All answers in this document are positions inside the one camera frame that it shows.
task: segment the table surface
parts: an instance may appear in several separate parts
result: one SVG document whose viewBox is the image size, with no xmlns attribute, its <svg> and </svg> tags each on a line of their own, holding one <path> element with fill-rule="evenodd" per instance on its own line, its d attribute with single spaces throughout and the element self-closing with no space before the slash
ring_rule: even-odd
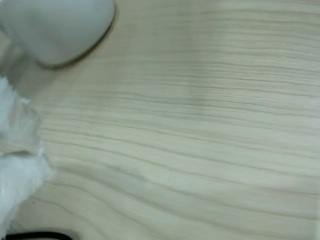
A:
<svg viewBox="0 0 320 240">
<path fill-rule="evenodd" d="M 43 69 L 22 53 L 8 64 L 56 170 L 13 227 L 83 240 L 317 239 L 319 1 L 117 7 L 77 64 Z"/>
</svg>

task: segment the wood grain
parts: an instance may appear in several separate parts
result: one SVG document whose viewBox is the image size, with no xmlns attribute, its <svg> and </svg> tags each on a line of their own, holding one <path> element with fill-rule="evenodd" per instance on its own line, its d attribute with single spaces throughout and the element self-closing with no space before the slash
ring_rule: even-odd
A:
<svg viewBox="0 0 320 240">
<path fill-rule="evenodd" d="M 112 32 L 76 65 L 43 69 L 22 53 L 9 64 L 56 170 L 14 227 L 318 239 L 319 1 L 117 6 Z"/>
</svg>

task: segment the black cable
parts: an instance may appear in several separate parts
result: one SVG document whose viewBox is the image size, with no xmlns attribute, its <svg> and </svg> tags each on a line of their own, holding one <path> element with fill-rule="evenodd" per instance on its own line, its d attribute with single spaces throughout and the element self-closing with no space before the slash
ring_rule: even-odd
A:
<svg viewBox="0 0 320 240">
<path fill-rule="evenodd" d="M 8 234 L 5 240 L 25 240 L 25 239 L 58 239 L 58 240 L 73 240 L 68 235 L 53 231 L 33 231 L 24 233 Z"/>
</svg>

